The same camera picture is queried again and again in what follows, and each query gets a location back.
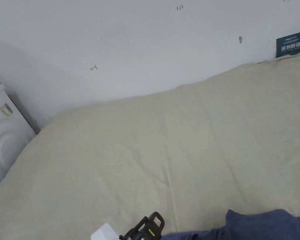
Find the black tool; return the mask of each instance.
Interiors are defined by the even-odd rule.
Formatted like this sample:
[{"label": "black tool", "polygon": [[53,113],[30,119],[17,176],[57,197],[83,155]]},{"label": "black tool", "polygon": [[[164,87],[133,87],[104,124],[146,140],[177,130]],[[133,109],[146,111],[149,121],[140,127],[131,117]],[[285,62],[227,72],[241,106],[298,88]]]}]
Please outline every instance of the black tool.
[{"label": "black tool", "polygon": [[120,235],[120,240],[160,240],[161,232],[164,227],[164,219],[158,212],[152,213],[149,218],[144,217],[142,220],[125,236]]}]

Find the mattress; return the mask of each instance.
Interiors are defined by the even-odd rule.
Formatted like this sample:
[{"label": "mattress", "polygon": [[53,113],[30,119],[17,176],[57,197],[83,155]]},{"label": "mattress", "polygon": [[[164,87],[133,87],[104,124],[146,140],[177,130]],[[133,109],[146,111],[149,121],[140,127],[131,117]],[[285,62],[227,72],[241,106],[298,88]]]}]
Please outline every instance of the mattress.
[{"label": "mattress", "polygon": [[0,184],[0,239],[163,233],[277,208],[300,216],[300,54],[56,117]]}]

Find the dark blue sign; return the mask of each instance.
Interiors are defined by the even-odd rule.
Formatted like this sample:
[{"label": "dark blue sign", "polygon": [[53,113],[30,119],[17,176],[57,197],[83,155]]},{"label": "dark blue sign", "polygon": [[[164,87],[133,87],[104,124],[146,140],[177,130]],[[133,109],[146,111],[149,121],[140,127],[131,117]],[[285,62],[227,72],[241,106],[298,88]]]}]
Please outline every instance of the dark blue sign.
[{"label": "dark blue sign", "polygon": [[284,55],[295,55],[300,52],[300,33],[277,39],[276,58]]}]

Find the blue cloth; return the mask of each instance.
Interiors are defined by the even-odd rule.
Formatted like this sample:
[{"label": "blue cloth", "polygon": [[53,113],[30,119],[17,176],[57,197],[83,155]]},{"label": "blue cloth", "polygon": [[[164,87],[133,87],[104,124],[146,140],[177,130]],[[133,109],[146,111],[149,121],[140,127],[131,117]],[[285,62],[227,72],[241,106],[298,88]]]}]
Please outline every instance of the blue cloth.
[{"label": "blue cloth", "polygon": [[162,240],[300,240],[300,217],[282,209],[255,215],[228,210],[224,227],[171,233]]}]

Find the white wall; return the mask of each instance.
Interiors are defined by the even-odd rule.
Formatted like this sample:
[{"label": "white wall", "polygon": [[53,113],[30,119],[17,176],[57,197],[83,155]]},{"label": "white wall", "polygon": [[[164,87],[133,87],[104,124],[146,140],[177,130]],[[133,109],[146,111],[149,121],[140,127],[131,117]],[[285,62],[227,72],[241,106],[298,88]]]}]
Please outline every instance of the white wall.
[{"label": "white wall", "polygon": [[42,128],[71,108],[271,59],[296,32],[300,0],[0,0],[0,82]]}]

